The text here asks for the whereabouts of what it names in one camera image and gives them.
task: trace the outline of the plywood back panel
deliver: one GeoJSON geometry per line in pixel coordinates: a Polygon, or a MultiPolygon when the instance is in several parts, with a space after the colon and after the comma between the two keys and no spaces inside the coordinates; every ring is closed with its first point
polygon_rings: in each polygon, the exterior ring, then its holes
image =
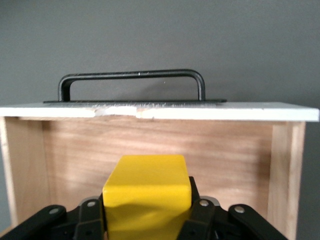
{"type": "Polygon", "coordinates": [[[123,155],[181,154],[202,196],[267,216],[272,123],[109,116],[43,122],[51,202],[98,196],[123,155]]]}

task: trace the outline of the yellow block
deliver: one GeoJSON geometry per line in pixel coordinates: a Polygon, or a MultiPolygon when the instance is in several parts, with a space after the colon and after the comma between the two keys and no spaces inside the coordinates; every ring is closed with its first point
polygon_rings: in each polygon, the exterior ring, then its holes
{"type": "Polygon", "coordinates": [[[191,207],[185,159],[123,156],[102,194],[109,240],[175,240],[191,207]]]}

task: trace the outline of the black handle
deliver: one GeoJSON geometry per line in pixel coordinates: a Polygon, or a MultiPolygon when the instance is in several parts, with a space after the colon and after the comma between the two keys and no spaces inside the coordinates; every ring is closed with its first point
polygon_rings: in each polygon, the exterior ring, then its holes
{"type": "Polygon", "coordinates": [[[65,75],[59,82],[59,102],[70,101],[70,86],[75,81],[83,80],[114,80],[114,79],[147,79],[147,78],[172,78],[191,77],[195,79],[198,89],[198,100],[206,100],[206,86],[203,77],[197,71],[191,69],[171,69],[152,71],[125,71],[105,73],[80,73],[65,75]]]}

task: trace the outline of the gray wall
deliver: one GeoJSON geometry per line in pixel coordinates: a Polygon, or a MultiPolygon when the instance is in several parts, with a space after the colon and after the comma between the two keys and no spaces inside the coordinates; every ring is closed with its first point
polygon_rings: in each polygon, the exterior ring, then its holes
{"type": "MultiPolygon", "coordinates": [[[[69,73],[191,68],[203,75],[208,98],[319,108],[319,63],[318,0],[0,1],[0,105],[56,100],[69,73]]],[[[78,84],[73,96],[196,96],[179,84],[78,84]]],[[[309,123],[299,240],[320,235],[319,142],[319,124],[309,123]]],[[[2,230],[9,225],[2,166],[0,175],[2,230]]]]}

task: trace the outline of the wooden drawer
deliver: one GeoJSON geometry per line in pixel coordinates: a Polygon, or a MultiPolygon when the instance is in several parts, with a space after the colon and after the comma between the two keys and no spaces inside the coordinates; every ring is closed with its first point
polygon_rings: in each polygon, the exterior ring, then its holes
{"type": "Polygon", "coordinates": [[[0,108],[12,226],[50,204],[72,210],[123,155],[181,154],[202,196],[256,209],[296,237],[305,122],[284,103],[201,107],[38,103],[0,108]]]}

